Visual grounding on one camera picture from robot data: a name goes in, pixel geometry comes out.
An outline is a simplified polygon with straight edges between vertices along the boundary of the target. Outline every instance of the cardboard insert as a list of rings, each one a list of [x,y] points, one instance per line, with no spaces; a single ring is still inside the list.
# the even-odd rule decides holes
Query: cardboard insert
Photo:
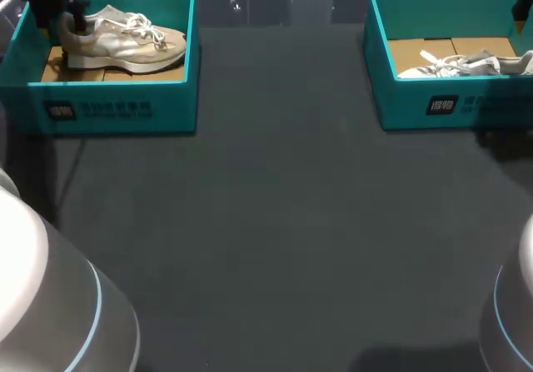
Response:
[[[61,47],[55,46],[50,49],[41,82],[181,81],[183,72],[183,64],[172,70],[143,75],[134,75],[118,69],[74,71],[65,66]]]
[[[393,39],[388,41],[396,74],[410,68],[427,66],[429,62],[420,55],[425,50],[437,58],[461,54],[469,56],[487,50],[498,57],[516,57],[506,37],[453,37],[447,39]]]

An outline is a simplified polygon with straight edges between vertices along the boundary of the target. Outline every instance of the teal box wall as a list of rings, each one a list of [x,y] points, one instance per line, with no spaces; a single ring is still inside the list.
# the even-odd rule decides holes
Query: teal box wall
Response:
[[[388,46],[391,39],[508,37],[521,56],[533,50],[533,22],[516,34],[515,1],[370,0],[363,51],[383,129],[533,127],[533,76],[401,79]],[[451,110],[430,112],[443,100]]]
[[[154,25],[187,34],[181,81],[40,82],[51,45],[25,7],[3,63],[0,102],[22,131],[55,135],[173,133],[196,129],[200,38],[195,0],[88,0],[141,12]],[[73,110],[65,116],[51,116]]]

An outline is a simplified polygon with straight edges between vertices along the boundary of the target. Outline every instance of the table surface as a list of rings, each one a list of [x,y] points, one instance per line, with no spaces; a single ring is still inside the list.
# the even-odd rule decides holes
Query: table surface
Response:
[[[195,136],[10,138],[24,198],[131,299],[140,372],[481,370],[533,143],[384,132],[361,34],[202,29]]]

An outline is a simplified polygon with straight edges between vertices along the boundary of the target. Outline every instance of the shoelace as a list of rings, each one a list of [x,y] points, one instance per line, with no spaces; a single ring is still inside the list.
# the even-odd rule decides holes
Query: shoelace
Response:
[[[144,14],[138,13],[132,15],[126,20],[126,24],[109,20],[107,18],[106,21],[119,26],[123,33],[138,33],[143,39],[147,37],[147,35],[150,35],[157,48],[165,45],[165,33],[155,28],[152,25],[152,22],[146,18]]]
[[[466,58],[461,55],[453,55],[442,59],[436,58],[429,52],[422,50],[420,55],[432,64],[430,68],[438,77],[456,77],[457,75],[470,75],[471,71],[465,64]]]

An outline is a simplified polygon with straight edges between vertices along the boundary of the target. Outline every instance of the white sneaker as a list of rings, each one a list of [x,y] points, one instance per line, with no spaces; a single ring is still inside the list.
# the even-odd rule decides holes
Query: white sneaker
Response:
[[[185,54],[182,32],[153,26],[142,14],[124,13],[107,6],[86,17],[88,35],[77,35],[71,14],[59,22],[59,40],[74,69],[120,67],[135,74],[158,72]]]
[[[500,75],[499,58],[485,55],[483,58],[469,58],[454,55],[438,59],[422,50],[421,56],[431,63],[427,67],[411,68],[398,74],[399,78],[463,77],[471,75]]]
[[[533,75],[533,51],[522,57],[496,57],[501,67],[501,75]]]

